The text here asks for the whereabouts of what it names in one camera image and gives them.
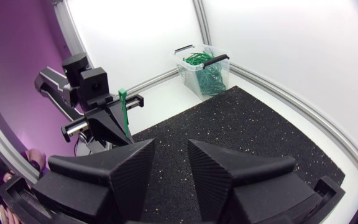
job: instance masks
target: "white panel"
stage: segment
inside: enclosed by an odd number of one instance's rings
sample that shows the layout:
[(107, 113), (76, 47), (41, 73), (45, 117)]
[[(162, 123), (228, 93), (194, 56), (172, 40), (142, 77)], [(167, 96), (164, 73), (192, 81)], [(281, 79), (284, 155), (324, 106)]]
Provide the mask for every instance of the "white panel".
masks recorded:
[(212, 44), (289, 90), (358, 147), (358, 1), (203, 1)]
[(68, 0), (94, 67), (107, 71), (111, 93), (175, 68), (169, 53), (201, 43), (191, 0)]

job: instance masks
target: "black rubber mat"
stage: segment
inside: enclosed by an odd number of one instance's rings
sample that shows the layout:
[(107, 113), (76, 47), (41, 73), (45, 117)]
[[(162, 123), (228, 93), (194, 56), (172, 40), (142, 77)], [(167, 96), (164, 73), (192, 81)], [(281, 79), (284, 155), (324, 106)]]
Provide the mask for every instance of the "black rubber mat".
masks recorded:
[(345, 176), (294, 125), (236, 86), (134, 136), (135, 141), (149, 138), (155, 138), (156, 148), (144, 222), (201, 221), (188, 161), (188, 139), (255, 156), (292, 156), (297, 161), (295, 173), (312, 188), (324, 175), (339, 184)]

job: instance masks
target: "cable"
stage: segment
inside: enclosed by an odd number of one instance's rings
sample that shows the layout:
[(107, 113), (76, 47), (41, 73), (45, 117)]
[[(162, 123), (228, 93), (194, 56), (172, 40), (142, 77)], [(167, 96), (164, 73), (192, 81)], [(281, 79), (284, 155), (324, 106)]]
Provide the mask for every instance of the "cable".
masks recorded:
[[(212, 59), (213, 54), (209, 55), (205, 51), (203, 53), (191, 53), (192, 56), (183, 58), (183, 61), (190, 65), (199, 65), (203, 62)], [(218, 93), (226, 90), (221, 75), (222, 66), (220, 62), (208, 65), (202, 70), (196, 71), (196, 77), (200, 86), (201, 94), (215, 96)]]
[(78, 141), (80, 140), (80, 137), (78, 137), (78, 139), (77, 139), (77, 142), (75, 143), (75, 145), (74, 145), (74, 156), (77, 156), (76, 155), (76, 150), (75, 150), (75, 148), (77, 148), (77, 145), (78, 145)]

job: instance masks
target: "plastic storage bin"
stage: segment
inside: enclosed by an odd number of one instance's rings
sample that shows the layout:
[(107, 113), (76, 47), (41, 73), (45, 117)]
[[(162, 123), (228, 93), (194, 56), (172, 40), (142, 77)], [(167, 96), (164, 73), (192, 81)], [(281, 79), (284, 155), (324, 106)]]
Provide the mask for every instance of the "plastic storage bin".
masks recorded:
[[(203, 52), (213, 58), (199, 65), (190, 65), (183, 60), (193, 53)], [(204, 44), (182, 47), (171, 54), (184, 84), (203, 101), (227, 90), (230, 67), (227, 55), (224, 50)]]

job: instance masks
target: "green object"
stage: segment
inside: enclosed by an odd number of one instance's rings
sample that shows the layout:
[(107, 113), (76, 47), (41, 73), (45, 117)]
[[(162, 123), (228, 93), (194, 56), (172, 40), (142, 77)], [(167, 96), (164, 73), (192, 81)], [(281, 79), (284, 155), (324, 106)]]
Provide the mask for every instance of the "green object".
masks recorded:
[(125, 136), (128, 138), (128, 117), (127, 117), (127, 105), (126, 105), (126, 98), (127, 98), (127, 91), (121, 88), (118, 90), (119, 101), (121, 102), (122, 113), (124, 114), (124, 129), (125, 129)]
[[(183, 58), (183, 61), (189, 63), (190, 65), (199, 65), (214, 57), (213, 54), (210, 55), (205, 51), (203, 51), (203, 53), (191, 54), (192, 56)], [(202, 70), (196, 71), (196, 76), (202, 95), (214, 96), (226, 90), (226, 86), (223, 83), (221, 70), (221, 63), (216, 62), (212, 65), (208, 65)]]

